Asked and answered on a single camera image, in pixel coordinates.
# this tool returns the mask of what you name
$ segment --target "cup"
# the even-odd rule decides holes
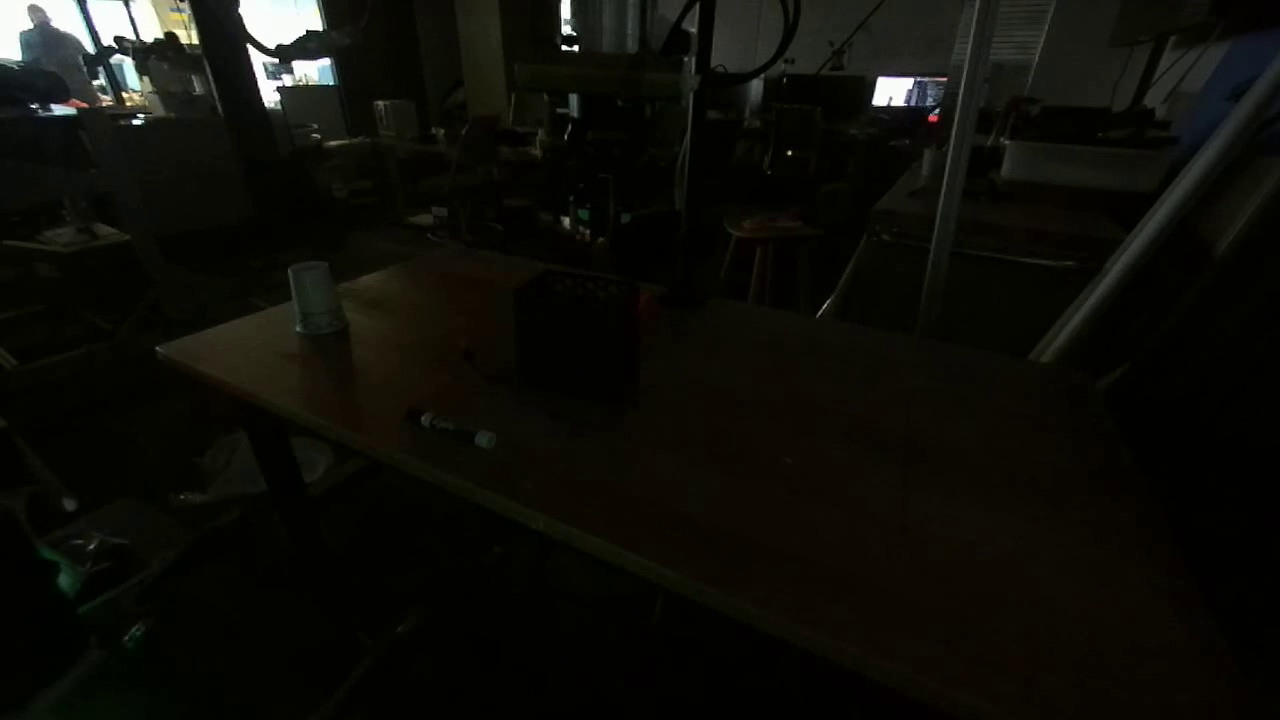
[[[290,263],[293,333],[342,337],[347,333],[343,300],[326,262]]]

